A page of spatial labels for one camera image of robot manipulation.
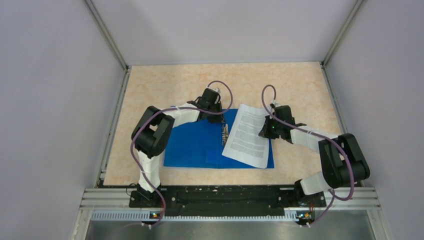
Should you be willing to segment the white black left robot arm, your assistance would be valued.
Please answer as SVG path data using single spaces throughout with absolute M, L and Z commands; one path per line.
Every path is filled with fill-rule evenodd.
M 149 207 L 160 202 L 159 165 L 164 159 L 173 128 L 207 119 L 225 123 L 220 90 L 207 87 L 196 100 L 159 109 L 149 106 L 131 134 L 131 155 L 140 169 L 137 191 Z

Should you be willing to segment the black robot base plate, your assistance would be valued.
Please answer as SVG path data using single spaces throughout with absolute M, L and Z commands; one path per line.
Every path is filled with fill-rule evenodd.
M 166 217 L 280 217 L 286 208 L 320 208 L 323 192 L 304 195 L 295 185 L 161 185 L 130 194 L 130 208 L 164 209 Z

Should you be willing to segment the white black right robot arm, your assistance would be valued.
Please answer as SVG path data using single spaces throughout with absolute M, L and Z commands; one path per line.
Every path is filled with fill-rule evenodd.
M 296 123 L 288 105 L 272 103 L 270 109 L 258 134 L 260 137 L 282 139 L 319 154 L 321 170 L 295 182 L 293 200 L 297 205 L 307 206 L 314 194 L 354 187 L 356 182 L 370 177 L 370 168 L 353 134 L 329 134 Z

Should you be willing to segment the white printed paper files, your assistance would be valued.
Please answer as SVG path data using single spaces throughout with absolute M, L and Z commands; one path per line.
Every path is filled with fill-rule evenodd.
M 270 140 L 259 136 L 266 115 L 264 108 L 240 104 L 222 155 L 253 168 L 267 168 Z

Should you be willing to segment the blue plastic folder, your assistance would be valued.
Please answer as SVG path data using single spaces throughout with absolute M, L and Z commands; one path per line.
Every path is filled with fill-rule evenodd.
M 224 114 L 231 129 L 237 109 L 230 109 Z M 164 152 L 165 167 L 210 168 L 210 169 L 257 169 L 222 155 L 222 125 L 198 121 L 175 127 L 172 130 Z M 269 139 L 269 157 L 267 168 L 273 169 L 274 156 Z

